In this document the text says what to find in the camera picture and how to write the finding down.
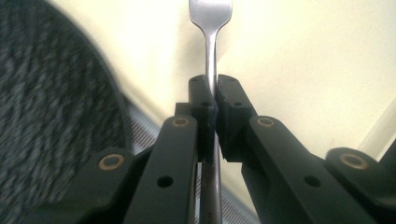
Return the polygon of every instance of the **silver fork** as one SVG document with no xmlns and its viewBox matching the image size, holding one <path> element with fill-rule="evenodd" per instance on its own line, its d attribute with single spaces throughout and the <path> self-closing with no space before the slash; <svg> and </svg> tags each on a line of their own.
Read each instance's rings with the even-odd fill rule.
<svg viewBox="0 0 396 224">
<path fill-rule="evenodd" d="M 205 36 L 205 73 L 215 96 L 217 85 L 216 36 L 232 15 L 232 0 L 189 0 L 190 19 Z M 200 223 L 221 223 L 219 139 L 215 134 L 211 159 L 202 162 Z"/>
</svg>

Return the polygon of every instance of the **white table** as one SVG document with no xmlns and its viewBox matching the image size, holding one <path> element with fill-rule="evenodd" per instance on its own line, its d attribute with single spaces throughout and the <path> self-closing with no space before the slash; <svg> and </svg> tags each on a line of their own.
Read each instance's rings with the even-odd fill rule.
<svg viewBox="0 0 396 224">
<path fill-rule="evenodd" d="M 161 124 L 205 71 L 188 0 L 49 0 L 95 44 L 122 91 Z M 218 72 L 236 77 L 260 115 L 280 119 L 314 154 L 358 148 L 380 159 L 396 137 L 396 1 L 233 1 Z M 240 165 L 222 182 L 248 207 Z"/>
</svg>

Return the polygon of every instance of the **textured black surface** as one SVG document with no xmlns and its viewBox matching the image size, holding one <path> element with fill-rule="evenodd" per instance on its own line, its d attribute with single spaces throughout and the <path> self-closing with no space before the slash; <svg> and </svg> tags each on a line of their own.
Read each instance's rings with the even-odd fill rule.
<svg viewBox="0 0 396 224">
<path fill-rule="evenodd" d="M 0 0 L 0 223 L 62 198 L 92 153 L 130 147 L 123 109 L 76 27 L 44 2 Z"/>
</svg>

